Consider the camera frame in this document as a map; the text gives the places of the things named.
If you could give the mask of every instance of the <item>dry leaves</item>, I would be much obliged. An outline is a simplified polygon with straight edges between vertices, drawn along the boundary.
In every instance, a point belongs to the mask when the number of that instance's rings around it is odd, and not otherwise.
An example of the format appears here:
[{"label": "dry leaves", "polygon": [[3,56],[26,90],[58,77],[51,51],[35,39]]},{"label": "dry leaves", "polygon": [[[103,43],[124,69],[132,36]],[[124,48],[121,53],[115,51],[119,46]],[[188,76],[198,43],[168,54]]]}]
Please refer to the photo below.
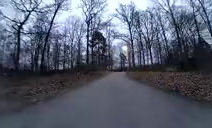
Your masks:
[{"label": "dry leaves", "polygon": [[90,81],[102,76],[103,72],[57,74],[51,77],[36,77],[18,82],[18,86],[9,88],[7,96],[26,103],[33,103],[51,98],[68,88],[82,85],[82,81]]},{"label": "dry leaves", "polygon": [[212,102],[210,75],[190,72],[133,72],[128,73],[128,76],[195,100]]}]

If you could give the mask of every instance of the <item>asphalt road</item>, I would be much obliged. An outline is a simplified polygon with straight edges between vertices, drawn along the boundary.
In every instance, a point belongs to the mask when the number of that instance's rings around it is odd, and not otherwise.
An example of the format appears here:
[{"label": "asphalt road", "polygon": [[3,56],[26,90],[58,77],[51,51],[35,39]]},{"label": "asphalt road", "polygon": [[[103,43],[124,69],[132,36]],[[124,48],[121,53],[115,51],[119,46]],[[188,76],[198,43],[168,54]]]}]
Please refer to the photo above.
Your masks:
[{"label": "asphalt road", "polygon": [[0,128],[212,128],[212,107],[112,73],[0,117]]}]

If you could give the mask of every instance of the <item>overcast sky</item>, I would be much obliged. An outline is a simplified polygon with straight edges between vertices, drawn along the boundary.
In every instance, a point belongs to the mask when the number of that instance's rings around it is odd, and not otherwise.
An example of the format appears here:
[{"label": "overcast sky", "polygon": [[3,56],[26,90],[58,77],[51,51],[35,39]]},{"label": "overcast sky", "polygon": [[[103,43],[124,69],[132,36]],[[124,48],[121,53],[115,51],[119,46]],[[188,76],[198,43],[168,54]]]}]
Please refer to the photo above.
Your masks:
[{"label": "overcast sky", "polygon": [[[132,0],[137,8],[146,9],[150,5],[151,0]],[[131,0],[107,0],[107,8],[105,15],[110,15],[115,13],[115,9],[119,7],[119,4],[129,4]],[[79,8],[80,0],[71,0],[71,12],[64,12],[58,16],[59,21],[65,20],[68,15],[77,15],[82,18],[82,10]]]}]

